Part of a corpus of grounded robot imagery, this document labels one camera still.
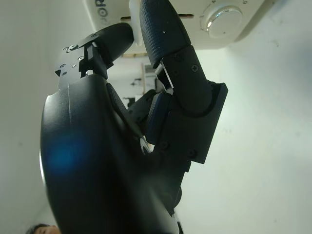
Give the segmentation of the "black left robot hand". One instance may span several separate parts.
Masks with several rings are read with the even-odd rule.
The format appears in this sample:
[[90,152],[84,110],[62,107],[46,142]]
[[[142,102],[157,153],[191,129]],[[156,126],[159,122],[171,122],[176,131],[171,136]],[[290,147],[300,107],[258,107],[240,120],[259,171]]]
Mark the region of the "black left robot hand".
[[41,121],[40,170],[63,234],[180,234],[191,163],[204,163],[228,93],[206,79],[167,0],[140,3],[140,27],[165,90],[126,108],[107,70],[133,44],[117,23],[65,47]]

